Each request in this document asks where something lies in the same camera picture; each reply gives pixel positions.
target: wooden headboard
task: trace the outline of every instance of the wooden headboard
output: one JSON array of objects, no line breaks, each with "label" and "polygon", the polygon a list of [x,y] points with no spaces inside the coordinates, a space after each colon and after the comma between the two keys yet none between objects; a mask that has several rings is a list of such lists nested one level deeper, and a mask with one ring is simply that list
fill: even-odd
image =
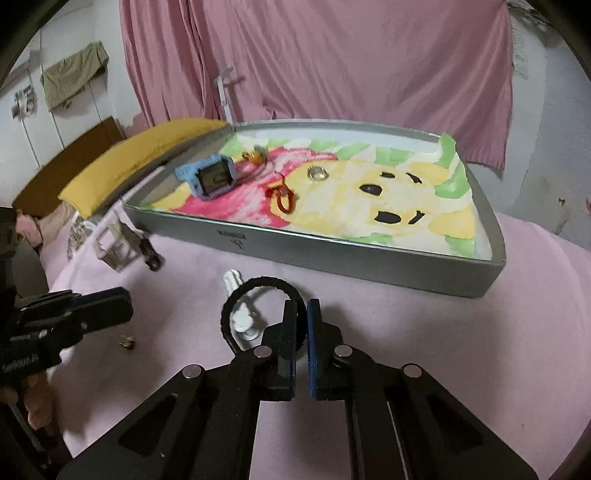
[{"label": "wooden headboard", "polygon": [[74,140],[45,165],[12,206],[32,216],[49,215],[60,204],[57,196],[70,180],[121,140],[123,136],[115,120],[109,117]]}]

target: yellow pillow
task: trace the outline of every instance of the yellow pillow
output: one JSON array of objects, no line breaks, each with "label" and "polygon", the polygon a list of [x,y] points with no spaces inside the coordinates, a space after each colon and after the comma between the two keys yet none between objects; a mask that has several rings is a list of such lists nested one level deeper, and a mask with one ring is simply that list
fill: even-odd
[{"label": "yellow pillow", "polygon": [[82,170],[59,197],[90,218],[123,182],[179,143],[204,135],[228,123],[185,118],[157,125],[107,150]]}]

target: toy phone screen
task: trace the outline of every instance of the toy phone screen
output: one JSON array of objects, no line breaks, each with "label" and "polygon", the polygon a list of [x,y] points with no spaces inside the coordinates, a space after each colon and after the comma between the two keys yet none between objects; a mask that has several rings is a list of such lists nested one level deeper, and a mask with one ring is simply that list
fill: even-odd
[{"label": "toy phone screen", "polygon": [[230,172],[224,161],[210,165],[199,171],[199,182],[205,195],[211,195],[221,187],[232,182]]}]

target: person's hand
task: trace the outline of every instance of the person's hand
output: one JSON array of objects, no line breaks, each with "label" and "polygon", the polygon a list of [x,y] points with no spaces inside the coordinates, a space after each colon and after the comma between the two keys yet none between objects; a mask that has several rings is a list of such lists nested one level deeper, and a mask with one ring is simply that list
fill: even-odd
[{"label": "person's hand", "polygon": [[[45,373],[35,374],[23,382],[23,402],[28,411],[29,425],[33,430],[47,427],[53,418],[53,395],[47,375]],[[18,394],[9,387],[0,387],[0,403],[15,405],[18,401]]]}]

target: small yellow toy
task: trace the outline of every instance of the small yellow toy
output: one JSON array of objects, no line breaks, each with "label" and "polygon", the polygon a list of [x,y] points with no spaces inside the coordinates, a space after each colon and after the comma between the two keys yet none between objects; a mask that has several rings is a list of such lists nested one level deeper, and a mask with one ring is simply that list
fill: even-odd
[{"label": "small yellow toy", "polygon": [[250,152],[242,152],[242,158],[256,166],[263,165],[269,160],[269,151],[260,145],[255,145]]}]

